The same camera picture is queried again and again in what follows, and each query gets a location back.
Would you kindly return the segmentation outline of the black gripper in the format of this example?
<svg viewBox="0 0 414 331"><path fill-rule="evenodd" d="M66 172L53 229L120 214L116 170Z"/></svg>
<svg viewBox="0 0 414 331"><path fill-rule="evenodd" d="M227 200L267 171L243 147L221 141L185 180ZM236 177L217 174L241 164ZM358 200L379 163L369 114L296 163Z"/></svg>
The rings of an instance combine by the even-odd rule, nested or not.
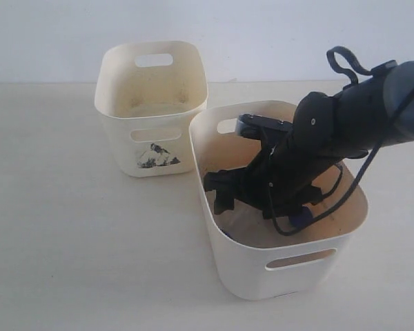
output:
<svg viewBox="0 0 414 331"><path fill-rule="evenodd" d="M304 215L307 203L321 199L321 189L312 184L320 174L320 156L300 150L291 136L268 136L248 165L207 172L203 188L215 190L216 215L233 211L239 201L261 211L265 219L292 219Z"/></svg>

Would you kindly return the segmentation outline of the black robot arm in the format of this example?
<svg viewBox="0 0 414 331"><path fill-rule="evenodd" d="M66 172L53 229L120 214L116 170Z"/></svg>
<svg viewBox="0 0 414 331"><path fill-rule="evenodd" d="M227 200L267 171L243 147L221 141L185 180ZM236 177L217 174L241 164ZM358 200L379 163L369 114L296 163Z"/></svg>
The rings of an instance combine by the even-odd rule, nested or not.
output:
<svg viewBox="0 0 414 331"><path fill-rule="evenodd" d="M327 197L313 182L330 167L375 146L414 141L414 61L377 66L333 96L310 92L291 120L241 113L235 132L261 148L244 167L206 174L215 214L241 201L265 218L294 216Z"/></svg>

